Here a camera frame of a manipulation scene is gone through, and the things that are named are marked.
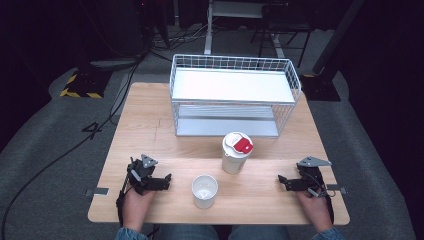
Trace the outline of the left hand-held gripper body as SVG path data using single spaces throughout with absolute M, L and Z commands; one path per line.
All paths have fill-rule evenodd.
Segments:
M 156 164 L 156 160 L 145 154 L 142 154 L 140 159 L 131 159 L 127 167 L 127 176 L 130 185 L 138 194 L 156 190 L 155 180 L 152 178 Z

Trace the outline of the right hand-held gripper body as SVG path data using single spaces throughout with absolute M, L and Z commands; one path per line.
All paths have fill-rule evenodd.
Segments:
M 331 166 L 332 163 L 313 156 L 307 156 L 296 163 L 301 176 L 301 191 L 307 191 L 314 197 L 328 195 L 320 166 Z

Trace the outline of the white cup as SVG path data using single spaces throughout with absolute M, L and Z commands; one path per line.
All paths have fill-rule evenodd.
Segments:
M 218 182 L 210 175 L 199 175 L 192 182 L 194 204 L 200 209 L 210 208 L 218 192 Z

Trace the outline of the white tumbler with red-tab lid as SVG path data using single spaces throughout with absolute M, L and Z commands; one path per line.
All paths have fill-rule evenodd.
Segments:
M 253 150 L 253 142 L 242 132 L 228 133 L 222 140 L 222 168 L 228 174 L 237 174 Z

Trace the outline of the white wire shelf rack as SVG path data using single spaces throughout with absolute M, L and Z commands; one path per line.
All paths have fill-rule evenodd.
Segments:
M 288 59 L 183 54 L 169 92 L 178 136 L 277 137 L 302 94 Z

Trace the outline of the person's right hand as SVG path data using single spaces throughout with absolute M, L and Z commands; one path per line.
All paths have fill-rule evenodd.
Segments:
M 324 197 L 310 197 L 305 192 L 296 192 L 303 211 L 317 232 L 323 232 L 333 227 L 327 200 Z

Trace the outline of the person's left hand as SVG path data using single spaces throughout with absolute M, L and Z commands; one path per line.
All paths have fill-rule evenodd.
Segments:
M 156 197 L 156 191 L 148 191 L 144 195 L 130 189 L 125 194 L 123 205 L 123 226 L 140 232 L 150 205 Z

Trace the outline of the grey tape piece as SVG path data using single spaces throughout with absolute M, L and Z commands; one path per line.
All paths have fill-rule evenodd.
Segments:
M 93 197 L 95 195 L 108 195 L 109 188 L 87 189 L 84 196 Z
M 326 185 L 328 190 L 332 190 L 332 191 L 338 191 L 341 194 L 347 194 L 348 191 L 345 187 L 339 186 L 338 184 L 327 184 Z

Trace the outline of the black stand with base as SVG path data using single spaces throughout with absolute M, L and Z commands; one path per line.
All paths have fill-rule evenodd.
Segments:
M 343 63 L 346 52 L 342 49 L 345 34 L 348 32 L 365 0 L 353 0 L 338 24 L 324 51 L 316 61 L 314 75 L 300 76 L 302 91 L 308 101 L 340 101 L 333 84 L 333 78 Z

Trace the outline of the yellow black striped base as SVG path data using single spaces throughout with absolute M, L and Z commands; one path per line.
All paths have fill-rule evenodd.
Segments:
M 103 98 L 111 75 L 111 71 L 83 72 L 76 70 L 68 79 L 60 96 Z

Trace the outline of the grey stand base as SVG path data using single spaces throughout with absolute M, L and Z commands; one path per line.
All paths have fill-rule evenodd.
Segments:
M 135 66 L 137 63 L 136 59 L 125 58 L 125 59 L 106 59 L 92 61 L 91 65 L 97 69 L 105 71 L 119 71 Z

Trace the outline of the white metal stand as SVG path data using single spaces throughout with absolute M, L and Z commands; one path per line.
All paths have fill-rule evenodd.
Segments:
M 204 53 L 206 55 L 210 55 L 212 51 L 212 22 L 214 17 L 261 18 L 262 6 L 262 3 L 208 0 L 207 33 L 204 45 Z

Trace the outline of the black metal chair frame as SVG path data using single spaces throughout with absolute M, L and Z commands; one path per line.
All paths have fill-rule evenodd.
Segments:
M 276 50 L 300 50 L 297 66 L 300 66 L 310 39 L 313 27 L 307 10 L 297 0 L 271 1 L 261 7 L 261 19 L 255 29 L 251 41 L 260 34 L 258 56 L 262 56 L 265 40 L 269 38 Z M 299 34 L 304 34 L 304 42 L 300 46 L 291 46 L 291 42 Z

